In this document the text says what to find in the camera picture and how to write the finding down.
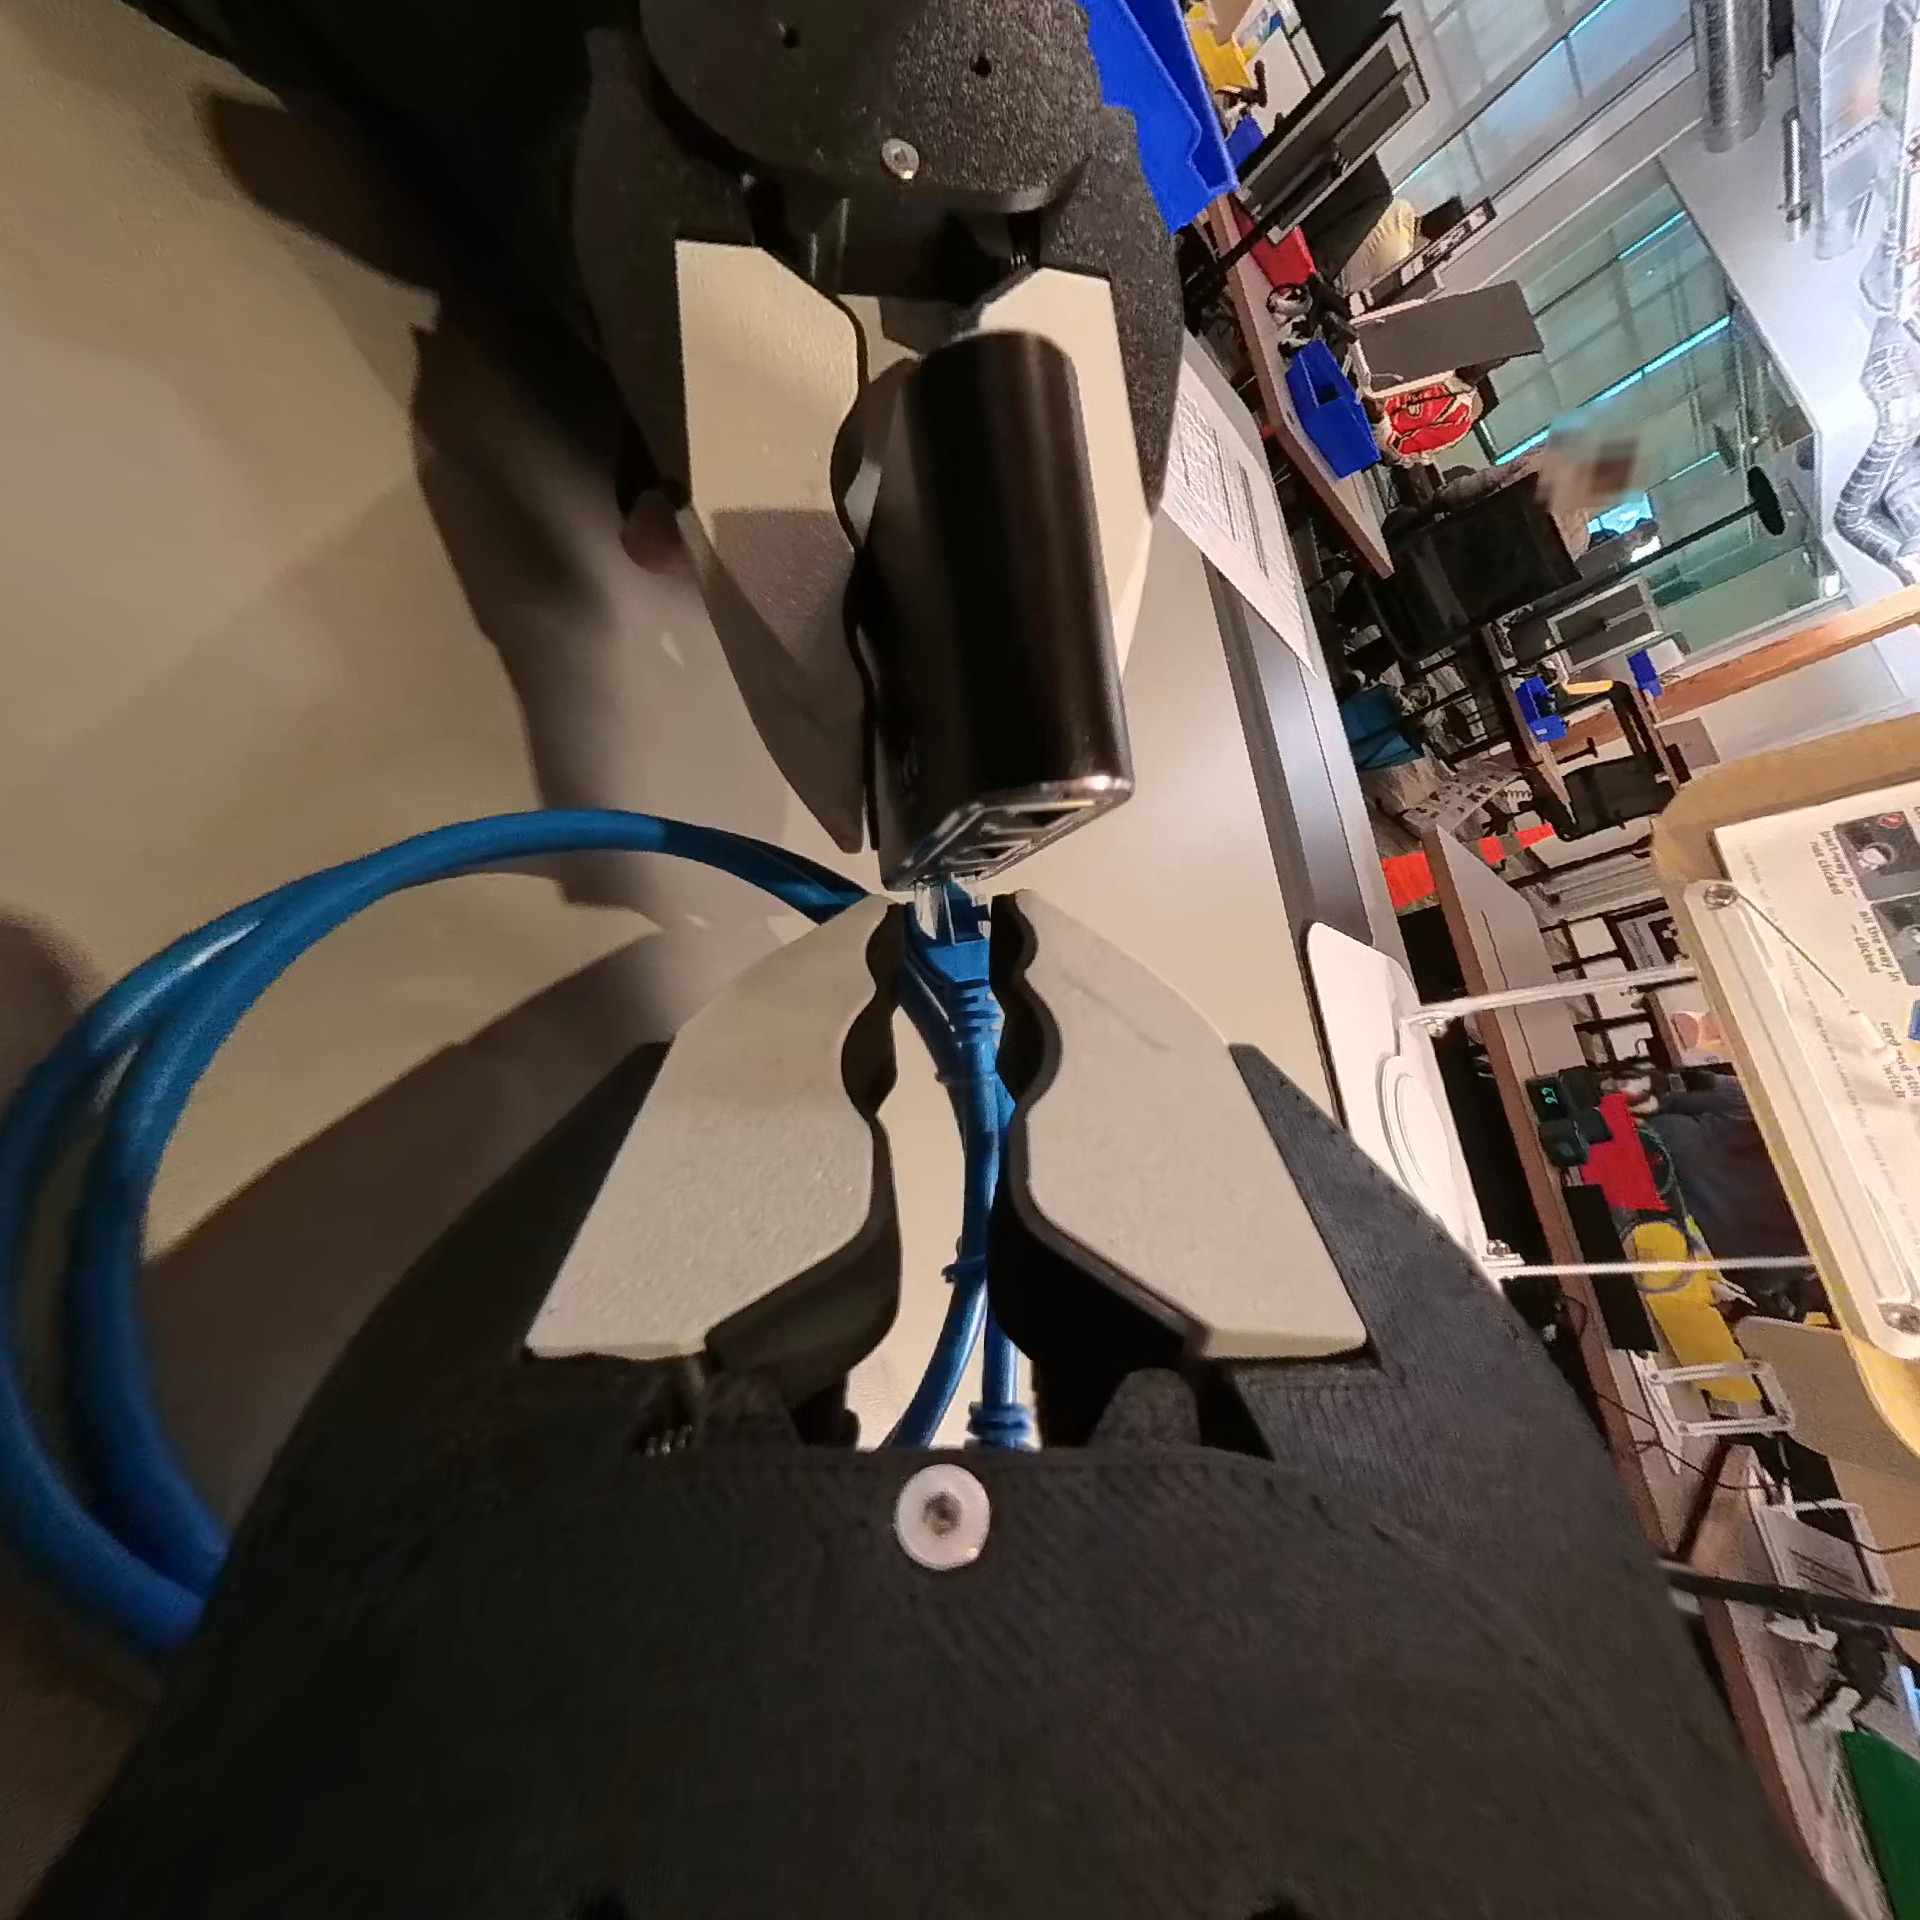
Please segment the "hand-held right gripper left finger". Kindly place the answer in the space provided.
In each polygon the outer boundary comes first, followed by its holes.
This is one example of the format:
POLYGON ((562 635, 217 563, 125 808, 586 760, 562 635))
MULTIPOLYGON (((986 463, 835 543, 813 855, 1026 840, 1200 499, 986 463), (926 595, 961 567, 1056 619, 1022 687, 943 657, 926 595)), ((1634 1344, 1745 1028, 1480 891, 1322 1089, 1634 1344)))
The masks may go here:
POLYGON ((902 1299, 881 1107, 905 912, 856 905, 683 1023, 546 1291, 543 1360, 850 1375, 902 1299))

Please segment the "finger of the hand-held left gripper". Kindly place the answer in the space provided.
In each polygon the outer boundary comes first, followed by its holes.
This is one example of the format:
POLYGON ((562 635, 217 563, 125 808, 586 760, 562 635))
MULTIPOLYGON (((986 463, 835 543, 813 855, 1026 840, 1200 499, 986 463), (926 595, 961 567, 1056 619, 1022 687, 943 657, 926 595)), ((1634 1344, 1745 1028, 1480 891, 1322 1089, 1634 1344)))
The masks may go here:
POLYGON ((1112 287, 1078 272, 1026 272, 992 300, 992 332, 1037 335, 1072 364, 1117 658, 1128 665, 1145 595, 1155 512, 1139 466, 1112 287))
POLYGON ((858 855, 871 840, 871 697, 833 463, 869 390, 869 337, 757 248, 681 239, 674 270, 694 576, 776 768, 858 855))

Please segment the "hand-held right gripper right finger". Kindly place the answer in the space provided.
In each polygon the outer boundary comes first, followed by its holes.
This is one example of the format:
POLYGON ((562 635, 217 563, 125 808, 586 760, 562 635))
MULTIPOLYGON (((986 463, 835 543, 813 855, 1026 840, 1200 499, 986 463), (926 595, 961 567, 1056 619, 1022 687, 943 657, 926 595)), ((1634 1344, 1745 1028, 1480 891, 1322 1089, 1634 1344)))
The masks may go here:
POLYGON ((992 905, 1016 1108, 992 1308, 1038 1375, 1336 1360, 1367 1331, 1233 1047, 1040 895, 992 905))

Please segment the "black ethernet hub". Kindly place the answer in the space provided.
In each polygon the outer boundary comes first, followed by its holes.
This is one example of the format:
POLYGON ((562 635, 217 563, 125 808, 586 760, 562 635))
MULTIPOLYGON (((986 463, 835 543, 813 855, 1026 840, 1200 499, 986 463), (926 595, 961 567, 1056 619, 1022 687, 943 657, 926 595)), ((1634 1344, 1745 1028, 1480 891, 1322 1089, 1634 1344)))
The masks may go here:
POLYGON ((1137 794, 1082 393, 1033 332, 902 374, 856 545, 882 884, 973 884, 1137 794))

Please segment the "blue storage bin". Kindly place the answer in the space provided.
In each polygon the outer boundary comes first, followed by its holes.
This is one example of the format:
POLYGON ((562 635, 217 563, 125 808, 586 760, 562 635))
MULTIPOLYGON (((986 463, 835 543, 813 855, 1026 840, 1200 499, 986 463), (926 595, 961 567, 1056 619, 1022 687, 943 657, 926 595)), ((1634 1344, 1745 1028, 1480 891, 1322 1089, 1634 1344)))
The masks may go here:
POLYGON ((1174 233, 1237 186, 1214 97, 1178 3, 1085 3, 1099 97, 1137 123, 1149 190, 1174 233))

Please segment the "white stand base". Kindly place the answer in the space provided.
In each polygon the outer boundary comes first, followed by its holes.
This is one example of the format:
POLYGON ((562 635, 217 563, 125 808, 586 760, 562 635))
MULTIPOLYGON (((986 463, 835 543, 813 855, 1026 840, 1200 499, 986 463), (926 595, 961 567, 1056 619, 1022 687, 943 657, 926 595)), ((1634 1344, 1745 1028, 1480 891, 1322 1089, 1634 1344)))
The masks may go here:
POLYGON ((1304 953, 1350 1134, 1439 1227, 1486 1263, 1494 1244, 1433 1039, 1414 1023, 1424 1004, 1410 974, 1322 921, 1309 927, 1304 953))

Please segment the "instruction poster board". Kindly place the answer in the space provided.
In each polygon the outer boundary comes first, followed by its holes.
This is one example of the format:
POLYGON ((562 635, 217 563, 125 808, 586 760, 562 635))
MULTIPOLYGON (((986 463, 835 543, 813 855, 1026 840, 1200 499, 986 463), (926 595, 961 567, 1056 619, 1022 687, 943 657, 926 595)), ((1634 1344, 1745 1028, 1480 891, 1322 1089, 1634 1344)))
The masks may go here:
POLYGON ((1654 871, 1839 1323, 1778 1359, 1809 1443, 1915 1483, 1919 720, 1711 768, 1654 871))

